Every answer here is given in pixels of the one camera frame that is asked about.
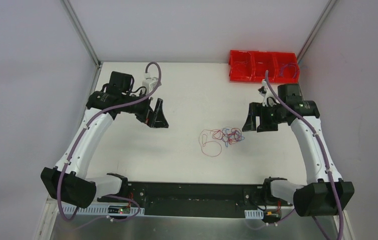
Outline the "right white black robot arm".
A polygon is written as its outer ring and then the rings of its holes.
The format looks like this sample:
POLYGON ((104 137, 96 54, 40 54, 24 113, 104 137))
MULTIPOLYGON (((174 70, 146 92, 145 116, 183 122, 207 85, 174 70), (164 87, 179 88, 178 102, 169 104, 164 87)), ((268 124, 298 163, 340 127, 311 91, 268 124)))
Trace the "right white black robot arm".
POLYGON ((277 91, 263 82, 258 90, 262 102, 251 102, 243 132, 274 132, 286 123, 294 133, 306 170, 306 185, 282 177, 263 182, 261 200, 273 205, 279 200, 294 205, 301 217, 336 216, 354 194, 354 186, 344 181, 336 169, 322 136, 320 113, 316 103, 304 100, 299 85, 279 85, 277 91))

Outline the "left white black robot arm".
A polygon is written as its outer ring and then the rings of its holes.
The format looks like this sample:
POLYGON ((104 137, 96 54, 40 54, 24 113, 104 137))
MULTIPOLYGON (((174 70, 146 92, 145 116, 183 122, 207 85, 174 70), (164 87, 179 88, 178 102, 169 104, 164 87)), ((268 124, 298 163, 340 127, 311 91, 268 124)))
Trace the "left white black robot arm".
POLYGON ((142 85, 133 89, 132 75, 113 71, 109 82, 89 96, 72 143, 53 168, 45 167, 41 172, 42 182, 52 198, 81 209, 106 195, 117 202, 128 198, 129 189, 123 185, 125 177, 107 173, 89 178, 88 168, 102 136, 118 114, 132 114, 150 128, 168 128, 162 110, 163 100, 158 98, 155 108, 151 108, 151 95, 160 84, 159 76, 151 77, 146 72, 142 85))

